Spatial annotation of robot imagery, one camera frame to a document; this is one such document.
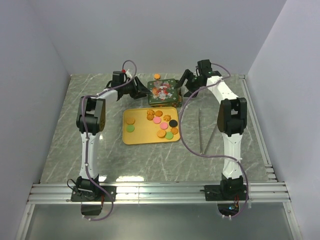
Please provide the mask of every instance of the white wall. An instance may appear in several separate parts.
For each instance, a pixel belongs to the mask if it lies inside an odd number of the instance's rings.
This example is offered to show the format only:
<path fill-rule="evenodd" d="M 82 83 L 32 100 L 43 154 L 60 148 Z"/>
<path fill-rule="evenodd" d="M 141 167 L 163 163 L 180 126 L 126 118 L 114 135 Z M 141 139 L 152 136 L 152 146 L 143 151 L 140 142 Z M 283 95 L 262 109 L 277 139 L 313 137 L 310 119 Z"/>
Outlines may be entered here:
<path fill-rule="evenodd" d="M 69 83 L 26 0 L 0 1 L 0 239 L 14 239 Z"/>
<path fill-rule="evenodd" d="M 247 74 L 286 0 L 29 0 L 69 73 L 177 73 L 209 58 Z"/>
<path fill-rule="evenodd" d="M 320 236 L 319 16 L 318 0 L 288 0 L 248 74 L 271 161 L 307 240 Z"/>

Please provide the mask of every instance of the yellow tray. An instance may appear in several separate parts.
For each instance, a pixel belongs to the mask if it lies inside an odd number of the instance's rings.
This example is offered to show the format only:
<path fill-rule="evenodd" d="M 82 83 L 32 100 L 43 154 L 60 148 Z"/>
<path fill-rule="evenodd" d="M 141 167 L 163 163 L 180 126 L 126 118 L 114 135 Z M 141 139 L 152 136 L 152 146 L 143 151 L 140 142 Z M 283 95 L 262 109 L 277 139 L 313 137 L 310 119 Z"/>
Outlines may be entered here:
<path fill-rule="evenodd" d="M 151 143 L 166 143 L 166 142 L 175 142 L 180 139 L 180 133 L 173 135 L 173 138 L 168 140 L 165 137 L 160 138 L 157 136 L 157 131 L 159 131 L 160 124 L 155 124 L 153 120 L 147 119 L 147 110 L 153 110 L 154 112 L 160 110 L 163 112 L 163 115 L 161 116 L 161 123 L 167 121 L 164 121 L 165 115 L 170 115 L 171 120 L 178 121 L 178 112 L 177 109 L 175 109 L 172 106 L 166 106 L 166 107 L 151 107 L 151 108 L 135 108 L 135 109 L 127 109 L 123 113 L 123 124 L 122 124 L 122 140 L 127 145 L 132 144 L 151 144 Z M 134 131 L 133 132 L 127 132 L 127 126 L 126 123 L 127 118 L 134 118 Z M 169 126 L 165 131 L 170 132 L 171 127 Z"/>

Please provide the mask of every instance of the metal tin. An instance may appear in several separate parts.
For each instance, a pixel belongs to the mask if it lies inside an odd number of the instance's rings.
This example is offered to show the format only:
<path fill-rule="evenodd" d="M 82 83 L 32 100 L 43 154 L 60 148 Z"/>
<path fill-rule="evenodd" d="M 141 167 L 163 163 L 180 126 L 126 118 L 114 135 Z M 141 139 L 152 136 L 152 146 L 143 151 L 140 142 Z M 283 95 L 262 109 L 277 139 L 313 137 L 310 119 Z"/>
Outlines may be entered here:
<path fill-rule="evenodd" d="M 181 107 L 181 89 L 175 89 L 176 83 L 177 80 L 173 78 L 149 81 L 147 83 L 147 88 L 151 92 L 148 95 L 149 105 L 152 107 Z"/>

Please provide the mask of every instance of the purple cable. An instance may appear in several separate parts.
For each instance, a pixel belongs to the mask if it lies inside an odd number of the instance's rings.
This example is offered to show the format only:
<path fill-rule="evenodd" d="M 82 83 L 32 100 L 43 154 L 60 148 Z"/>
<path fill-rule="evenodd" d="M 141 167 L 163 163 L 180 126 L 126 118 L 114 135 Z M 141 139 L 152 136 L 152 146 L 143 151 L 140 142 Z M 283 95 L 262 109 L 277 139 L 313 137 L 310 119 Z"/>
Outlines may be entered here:
<path fill-rule="evenodd" d="M 245 202 L 244 202 L 244 205 L 243 207 L 240 209 L 240 211 L 235 214 L 234 216 L 232 216 L 231 218 L 234 218 L 236 216 L 238 216 L 240 213 L 242 213 L 242 211 L 244 210 L 245 206 L 247 205 L 247 202 L 248 202 L 248 199 L 249 199 L 249 181 L 248 181 L 248 177 L 247 177 L 247 174 L 245 172 L 245 169 L 244 167 L 241 165 L 241 163 L 233 156 L 227 156 L 227 155 L 204 155 L 204 154 L 200 154 L 200 153 L 197 153 L 195 151 L 193 151 L 185 142 L 183 136 L 182 136 L 182 131 L 181 131 L 181 122 L 182 122 L 182 116 L 184 114 L 184 111 L 186 109 L 186 106 L 188 105 L 189 101 L 192 99 L 192 97 L 194 95 L 196 95 L 198 92 L 200 92 L 201 90 L 204 90 L 204 89 L 208 89 L 210 87 L 213 87 L 213 86 L 216 86 L 218 85 L 221 81 L 225 80 L 225 79 L 228 79 L 231 77 L 231 74 L 230 72 L 224 68 L 223 66 L 217 64 L 217 63 L 211 63 L 212 65 L 215 65 L 215 66 L 218 66 L 220 68 L 222 68 L 223 70 L 225 70 L 227 73 L 228 73 L 228 76 L 225 76 L 223 78 L 221 78 L 219 81 L 217 81 L 216 83 L 214 84 L 211 84 L 211 85 L 208 85 L 208 86 L 202 86 L 200 87 L 198 90 L 194 91 L 191 96 L 186 100 L 186 102 L 183 104 L 182 106 L 182 109 L 181 109 L 181 114 L 180 114 L 180 118 L 179 118 L 179 131 L 180 131 L 180 138 L 181 138 L 181 141 L 183 143 L 183 145 L 186 147 L 186 149 L 189 150 L 189 152 L 191 152 L 192 154 L 196 155 L 196 156 L 199 156 L 199 157 L 202 157 L 202 158 L 227 158 L 227 159 L 231 159 L 233 161 L 235 161 L 237 164 L 239 164 L 239 167 L 241 169 L 241 172 L 243 173 L 244 175 L 244 178 L 245 178 L 245 183 L 246 183 L 246 196 L 245 196 Z"/>
<path fill-rule="evenodd" d="M 86 99 L 88 98 L 96 98 L 96 97 L 100 97 L 101 95 L 105 94 L 106 92 L 109 92 L 111 90 L 116 90 L 116 89 L 119 89 L 127 84 L 129 84 L 136 76 L 137 74 L 137 65 L 132 61 L 132 60 L 126 60 L 124 61 L 124 63 L 122 64 L 122 69 L 124 69 L 125 67 L 125 64 L 127 62 L 131 62 L 133 65 L 134 65 L 134 74 L 132 75 L 132 78 L 129 79 L 129 81 L 125 82 L 124 84 L 121 84 L 119 86 L 115 86 L 115 87 L 112 87 L 112 88 L 107 88 L 105 89 L 104 91 L 96 94 L 96 95 L 86 95 L 83 97 L 82 99 L 82 103 L 81 103 L 81 113 L 82 113 L 82 120 L 83 120 L 83 125 L 84 125 L 84 129 L 85 129 L 85 135 L 86 135 L 86 142 L 85 142 L 85 173 L 87 175 L 87 177 L 89 178 L 90 182 L 95 185 L 96 187 L 98 187 L 101 191 L 103 191 L 107 196 L 108 198 L 111 200 L 111 208 L 109 210 L 109 212 L 107 213 L 107 215 L 101 217 L 101 218 L 90 218 L 90 217 L 87 217 L 85 216 L 84 218 L 90 220 L 90 221 L 100 221 L 100 220 L 104 220 L 106 219 L 107 217 L 110 216 L 110 214 L 112 213 L 113 209 L 114 209 L 114 199 L 112 198 L 112 196 L 110 195 L 110 193 L 108 193 L 103 187 L 101 187 L 100 185 L 96 184 L 95 181 L 92 180 L 90 174 L 89 174 L 89 168 L 88 168 L 88 151 L 89 151 L 89 131 L 88 131 L 88 126 L 87 126 L 87 122 L 86 122 L 86 118 L 84 117 L 85 116 L 85 113 L 86 113 L 86 109 L 85 109 L 85 101 Z"/>

